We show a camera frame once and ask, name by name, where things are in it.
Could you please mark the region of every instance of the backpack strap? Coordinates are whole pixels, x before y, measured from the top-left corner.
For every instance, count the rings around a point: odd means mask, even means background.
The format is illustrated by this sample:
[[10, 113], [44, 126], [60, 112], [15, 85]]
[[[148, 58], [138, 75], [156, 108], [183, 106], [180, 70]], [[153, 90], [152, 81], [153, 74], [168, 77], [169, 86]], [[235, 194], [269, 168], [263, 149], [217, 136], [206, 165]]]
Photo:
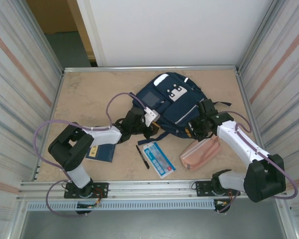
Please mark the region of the backpack strap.
[[159, 141], [159, 140], [165, 138], [168, 135], [169, 135], [169, 132], [165, 131], [164, 133], [160, 134], [160, 136], [158, 136], [157, 138], [150, 138], [150, 139], [144, 139], [144, 140], [138, 141], [138, 145], [142, 145], [142, 144], [145, 144], [145, 143], [150, 143], [150, 142], [153, 142], [153, 141]]
[[214, 105], [217, 104], [217, 103], [222, 103], [224, 105], [231, 106], [231, 103], [229, 103], [229, 102], [216, 101], [216, 102], [213, 102], [213, 103], [214, 103]]

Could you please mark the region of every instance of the mounting plate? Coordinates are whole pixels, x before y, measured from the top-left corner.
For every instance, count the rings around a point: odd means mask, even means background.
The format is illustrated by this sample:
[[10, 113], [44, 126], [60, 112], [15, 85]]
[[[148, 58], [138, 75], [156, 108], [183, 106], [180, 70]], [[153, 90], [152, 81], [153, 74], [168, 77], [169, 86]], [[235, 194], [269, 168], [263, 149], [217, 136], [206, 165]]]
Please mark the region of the mounting plate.
[[[108, 191], [109, 191], [109, 183], [98, 183], [98, 182], [93, 182], [93, 188], [96, 192], [91, 193], [88, 197], [86, 198], [107, 198], [108, 197]], [[74, 183], [67, 183], [64, 191], [64, 198], [83, 198], [79, 194], [79, 189], [75, 186]]]
[[[224, 191], [221, 194], [215, 193], [213, 190], [213, 185], [212, 185], [211, 181], [196, 181], [195, 185], [196, 185], [196, 193], [197, 193], [198, 197], [213, 197], [213, 196], [217, 196], [217, 197], [228, 196], [229, 197], [228, 189], [224, 189]], [[234, 196], [237, 193], [237, 190], [231, 189], [231, 193]]]

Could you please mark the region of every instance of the yellow label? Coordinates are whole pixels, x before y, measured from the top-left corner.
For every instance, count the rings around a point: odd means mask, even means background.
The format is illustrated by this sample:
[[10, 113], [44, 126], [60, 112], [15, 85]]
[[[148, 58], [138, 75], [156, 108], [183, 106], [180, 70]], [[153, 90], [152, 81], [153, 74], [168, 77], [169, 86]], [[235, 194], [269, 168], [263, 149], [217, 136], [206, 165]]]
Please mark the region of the yellow label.
[[96, 156], [96, 152], [98, 151], [98, 147], [97, 145], [96, 146], [93, 146], [91, 147], [91, 150], [90, 150], [90, 153], [89, 153], [89, 156], [90, 157], [95, 157]]

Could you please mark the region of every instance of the black pen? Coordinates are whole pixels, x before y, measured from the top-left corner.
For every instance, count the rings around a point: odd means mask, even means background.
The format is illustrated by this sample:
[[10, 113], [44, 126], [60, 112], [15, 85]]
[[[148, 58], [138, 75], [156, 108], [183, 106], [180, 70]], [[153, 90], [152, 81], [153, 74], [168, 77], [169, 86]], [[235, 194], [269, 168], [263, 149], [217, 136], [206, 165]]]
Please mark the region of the black pen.
[[139, 154], [140, 154], [140, 156], [141, 156], [141, 158], [142, 158], [142, 160], [143, 160], [143, 162], [144, 162], [146, 168], [150, 169], [150, 166], [149, 166], [149, 164], [147, 163], [147, 161], [144, 159], [144, 156], [142, 155], [142, 153], [141, 153], [141, 151], [140, 151], [140, 148], [139, 148], [137, 145], [136, 145], [136, 148], [138, 149], [138, 152], [139, 152]]

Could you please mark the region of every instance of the ventilated metal strip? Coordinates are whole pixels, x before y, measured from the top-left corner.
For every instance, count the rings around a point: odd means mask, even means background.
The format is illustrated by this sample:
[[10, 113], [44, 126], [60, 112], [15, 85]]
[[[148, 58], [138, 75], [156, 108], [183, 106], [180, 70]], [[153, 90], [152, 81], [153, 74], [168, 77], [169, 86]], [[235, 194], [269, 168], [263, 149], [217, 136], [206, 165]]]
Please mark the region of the ventilated metal strip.
[[[50, 207], [55, 211], [86, 211], [78, 209], [78, 202], [51, 202]], [[101, 201], [100, 205], [88, 210], [160, 210], [160, 209], [215, 209], [213, 199], [188, 200], [126, 200]], [[45, 202], [30, 202], [28, 211], [48, 211]]]

